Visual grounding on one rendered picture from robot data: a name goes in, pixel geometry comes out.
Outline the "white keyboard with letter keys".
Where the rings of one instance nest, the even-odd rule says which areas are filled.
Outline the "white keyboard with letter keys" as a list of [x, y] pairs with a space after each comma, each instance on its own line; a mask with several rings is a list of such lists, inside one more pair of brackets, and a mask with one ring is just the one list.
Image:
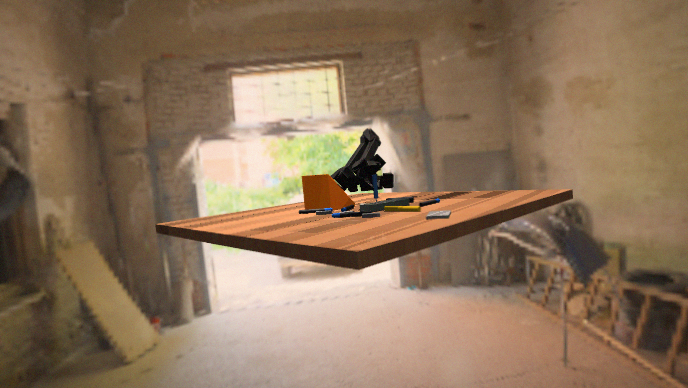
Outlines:
[[361, 204], [360, 205], [360, 212], [361, 211], [377, 212], [377, 211], [384, 210], [385, 206], [408, 206], [408, 205], [410, 205], [409, 198], [396, 198], [396, 199], [390, 199], [390, 200], [385, 200], [385, 201]]

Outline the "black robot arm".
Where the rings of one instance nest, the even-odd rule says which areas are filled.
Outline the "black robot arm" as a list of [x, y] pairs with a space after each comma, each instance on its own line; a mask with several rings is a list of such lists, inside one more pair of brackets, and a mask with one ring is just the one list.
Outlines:
[[[386, 162], [376, 153], [378, 147], [381, 145], [379, 136], [372, 130], [366, 128], [360, 137], [360, 145], [355, 150], [349, 161], [342, 168], [339, 168], [330, 177], [341, 187], [343, 191], [348, 188], [348, 177], [358, 176], [357, 181], [360, 181], [360, 174], [365, 177], [366, 174], [375, 174], [381, 170]], [[375, 156], [374, 156], [375, 155]], [[356, 175], [355, 175], [355, 174]]]

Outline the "yellow rod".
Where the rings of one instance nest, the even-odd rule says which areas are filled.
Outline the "yellow rod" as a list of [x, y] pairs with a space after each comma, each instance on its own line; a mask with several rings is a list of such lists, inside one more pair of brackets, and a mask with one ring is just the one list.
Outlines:
[[409, 211], [409, 212], [421, 212], [421, 206], [385, 206], [385, 211]]

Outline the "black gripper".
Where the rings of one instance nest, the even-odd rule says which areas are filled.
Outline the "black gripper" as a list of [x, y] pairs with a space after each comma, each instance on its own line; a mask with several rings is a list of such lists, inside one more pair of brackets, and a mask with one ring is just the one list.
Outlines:
[[[372, 191], [374, 190], [373, 187], [373, 182], [372, 182], [372, 175], [375, 174], [366, 174], [365, 177], [362, 176], [362, 172], [360, 174], [360, 181], [357, 181], [358, 176], [349, 176], [348, 177], [348, 190], [349, 192], [357, 192], [357, 185], [360, 185], [361, 191]], [[393, 188], [394, 187], [394, 175], [390, 173], [383, 173], [382, 175], [377, 176], [377, 186], [378, 190], [381, 190], [383, 188], [388, 189], [388, 188]]]

